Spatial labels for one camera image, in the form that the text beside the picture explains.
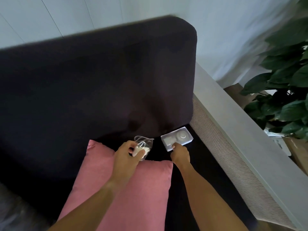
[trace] hand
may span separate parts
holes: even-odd
[[[174,143],[172,145],[173,152],[171,153],[172,162],[180,168],[183,165],[190,163],[190,156],[187,148],[179,143]]]
[[[145,151],[141,150],[136,156],[130,156],[129,153],[133,152],[130,148],[135,148],[136,146],[136,142],[127,141],[115,152],[112,175],[109,180],[121,188],[128,183],[135,172],[136,166],[145,154]]]

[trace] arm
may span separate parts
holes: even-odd
[[[201,231],[247,231],[243,222],[215,189],[190,163],[186,147],[178,143],[172,146],[171,159],[179,168],[187,190],[189,205]]]
[[[144,150],[135,157],[128,153],[136,147],[134,141],[127,141],[115,152],[113,171],[106,184],[89,199],[56,222],[48,231],[95,231],[111,205],[116,194],[126,186],[134,174]]]

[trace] white round component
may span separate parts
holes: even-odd
[[[179,140],[184,140],[187,137],[186,131],[179,131],[176,133],[176,136]]]

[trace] dark sofa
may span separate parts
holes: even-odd
[[[195,169],[252,230],[256,225],[229,178],[193,129],[197,34],[177,17],[0,51],[0,182],[56,220],[89,139],[117,149],[155,137],[147,159],[170,159],[160,136],[185,125]],[[174,167],[165,230],[198,230]]]

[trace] person's right hand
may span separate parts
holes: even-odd
[[[186,147],[182,146],[179,143],[174,143],[172,145],[172,148],[173,148],[173,152],[171,153],[170,156],[171,156],[172,162],[175,163],[177,167],[190,163],[190,156],[189,156],[189,152],[187,151]]]

